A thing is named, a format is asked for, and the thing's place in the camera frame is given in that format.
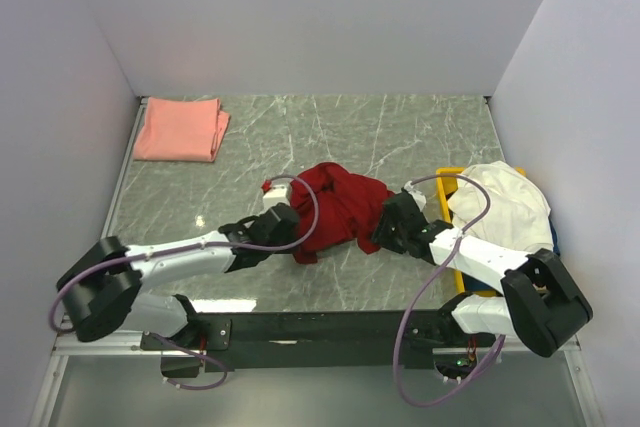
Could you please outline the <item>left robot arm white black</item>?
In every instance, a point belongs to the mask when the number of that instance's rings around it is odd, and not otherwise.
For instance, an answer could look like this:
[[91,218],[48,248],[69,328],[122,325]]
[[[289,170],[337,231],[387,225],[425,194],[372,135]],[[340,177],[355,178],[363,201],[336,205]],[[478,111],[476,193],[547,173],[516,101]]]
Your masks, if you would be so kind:
[[154,289],[205,274],[252,268],[274,253],[289,253],[300,218],[279,203],[197,238],[159,245],[124,245],[110,236],[96,242],[56,284],[58,299],[83,343],[122,330],[146,331],[186,349],[205,337],[189,298]]

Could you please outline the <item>red t shirt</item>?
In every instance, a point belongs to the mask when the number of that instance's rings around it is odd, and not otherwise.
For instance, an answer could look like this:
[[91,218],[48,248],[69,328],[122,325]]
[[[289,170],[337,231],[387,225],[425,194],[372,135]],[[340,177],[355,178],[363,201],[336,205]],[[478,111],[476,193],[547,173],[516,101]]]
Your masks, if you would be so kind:
[[319,219],[309,238],[293,253],[302,265],[318,262],[318,253],[354,240],[366,254],[380,250],[372,241],[383,212],[383,203],[393,196],[383,182],[351,173],[342,166],[320,163],[299,174],[305,183],[292,183],[290,204],[300,217],[298,234],[307,233],[313,218],[315,195]]

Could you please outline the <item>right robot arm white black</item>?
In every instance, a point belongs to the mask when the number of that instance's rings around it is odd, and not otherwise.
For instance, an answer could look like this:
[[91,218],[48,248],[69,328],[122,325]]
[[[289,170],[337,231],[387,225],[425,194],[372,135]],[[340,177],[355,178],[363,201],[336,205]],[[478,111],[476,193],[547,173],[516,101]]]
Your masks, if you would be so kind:
[[473,334],[516,337],[549,357],[593,318],[593,309],[560,258],[541,248],[510,250],[464,235],[442,220],[428,222],[414,198],[396,194],[382,204],[372,240],[432,265],[445,265],[494,290],[463,292],[441,307],[427,327],[406,327],[409,338],[460,346]]

